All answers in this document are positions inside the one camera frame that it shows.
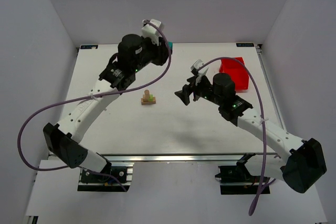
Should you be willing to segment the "red plastic bin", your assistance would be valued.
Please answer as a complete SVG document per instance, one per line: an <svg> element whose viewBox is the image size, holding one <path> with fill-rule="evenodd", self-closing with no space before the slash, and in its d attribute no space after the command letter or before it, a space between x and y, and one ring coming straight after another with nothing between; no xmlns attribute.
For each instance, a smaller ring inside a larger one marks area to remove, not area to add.
<svg viewBox="0 0 336 224"><path fill-rule="evenodd" d="M245 91L249 87L249 75L244 68L242 57L235 57L236 60L222 59L219 72L228 74L235 83L236 91Z"/></svg>

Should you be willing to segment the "long natural wooden block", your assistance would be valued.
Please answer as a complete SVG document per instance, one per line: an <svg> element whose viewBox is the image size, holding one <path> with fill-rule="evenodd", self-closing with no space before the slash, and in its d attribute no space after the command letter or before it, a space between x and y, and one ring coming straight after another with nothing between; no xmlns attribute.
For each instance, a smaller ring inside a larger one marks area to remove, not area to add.
<svg viewBox="0 0 336 224"><path fill-rule="evenodd" d="M141 99L141 104L142 105L153 105L153 104L156 104L156 98L154 97L154 101L152 101L152 102L144 102L143 101L143 98Z"/></svg>

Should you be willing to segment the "green wooden cube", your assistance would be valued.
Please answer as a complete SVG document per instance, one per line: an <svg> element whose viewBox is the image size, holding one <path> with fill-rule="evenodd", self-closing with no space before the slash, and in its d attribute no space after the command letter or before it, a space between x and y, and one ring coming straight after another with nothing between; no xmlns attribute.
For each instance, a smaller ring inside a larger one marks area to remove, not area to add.
<svg viewBox="0 0 336 224"><path fill-rule="evenodd" d="M152 94L149 96L149 101L150 102L154 101L154 96Z"/></svg>

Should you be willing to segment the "teal wooden triangle block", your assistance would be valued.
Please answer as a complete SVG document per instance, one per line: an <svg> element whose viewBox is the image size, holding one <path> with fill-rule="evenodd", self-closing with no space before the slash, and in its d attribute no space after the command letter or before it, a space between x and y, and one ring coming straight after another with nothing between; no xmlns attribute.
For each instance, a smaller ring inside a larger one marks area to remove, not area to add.
<svg viewBox="0 0 336 224"><path fill-rule="evenodd" d="M173 43L172 42L168 42L168 46L169 46L169 48L170 48L170 52L171 52L171 54L173 54Z"/></svg>

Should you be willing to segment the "natural wooden arch block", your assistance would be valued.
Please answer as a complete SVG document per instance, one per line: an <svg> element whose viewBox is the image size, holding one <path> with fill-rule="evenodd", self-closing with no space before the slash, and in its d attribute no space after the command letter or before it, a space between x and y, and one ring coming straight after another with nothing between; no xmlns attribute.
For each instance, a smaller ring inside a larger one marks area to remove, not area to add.
<svg viewBox="0 0 336 224"><path fill-rule="evenodd" d="M149 100L150 100L150 92L149 92L149 90L145 90L144 95L143 95L143 101L144 102L149 102Z"/></svg>

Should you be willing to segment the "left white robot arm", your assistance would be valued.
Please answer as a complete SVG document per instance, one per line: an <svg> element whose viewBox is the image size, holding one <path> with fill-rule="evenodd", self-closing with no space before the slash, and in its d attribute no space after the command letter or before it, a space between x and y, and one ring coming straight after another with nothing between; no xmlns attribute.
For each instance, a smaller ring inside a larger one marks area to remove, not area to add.
<svg viewBox="0 0 336 224"><path fill-rule="evenodd" d="M98 153L83 147L80 142L92 123L134 81L135 74L148 64L162 66L169 51L162 37L153 42L149 37L129 34L118 44L114 54L94 87L89 98L80 102L66 117L43 128L48 149L68 167L81 167L105 173L111 163Z"/></svg>

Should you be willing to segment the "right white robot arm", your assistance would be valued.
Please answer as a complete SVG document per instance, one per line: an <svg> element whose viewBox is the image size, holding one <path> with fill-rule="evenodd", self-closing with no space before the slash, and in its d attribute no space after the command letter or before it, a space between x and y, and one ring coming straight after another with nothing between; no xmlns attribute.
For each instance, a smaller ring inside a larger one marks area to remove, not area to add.
<svg viewBox="0 0 336 224"><path fill-rule="evenodd" d="M266 159L257 154L244 154L236 169L245 178L264 174L284 181L298 193L305 193L327 171L320 142L294 136L270 121L264 121L253 106L238 96L230 76L218 73L209 81L206 76L188 78L187 84L174 94L185 105L203 98L218 106L220 115L236 127L245 130L275 151L278 158Z"/></svg>

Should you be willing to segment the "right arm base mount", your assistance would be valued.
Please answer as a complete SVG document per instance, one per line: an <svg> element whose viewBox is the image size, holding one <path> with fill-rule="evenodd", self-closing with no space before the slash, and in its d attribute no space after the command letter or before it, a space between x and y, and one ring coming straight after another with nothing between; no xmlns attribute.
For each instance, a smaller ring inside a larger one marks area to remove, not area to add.
<svg viewBox="0 0 336 224"><path fill-rule="evenodd" d="M215 179L221 195L255 195L260 181L259 176L246 175L237 166L219 166Z"/></svg>

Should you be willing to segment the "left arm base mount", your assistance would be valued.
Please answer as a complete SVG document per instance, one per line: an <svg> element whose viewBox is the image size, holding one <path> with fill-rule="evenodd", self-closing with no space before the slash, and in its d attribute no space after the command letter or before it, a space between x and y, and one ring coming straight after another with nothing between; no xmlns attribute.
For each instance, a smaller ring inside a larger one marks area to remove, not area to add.
<svg viewBox="0 0 336 224"><path fill-rule="evenodd" d="M103 175L81 168L77 191L99 193L125 193L129 190L133 163L114 163Z"/></svg>

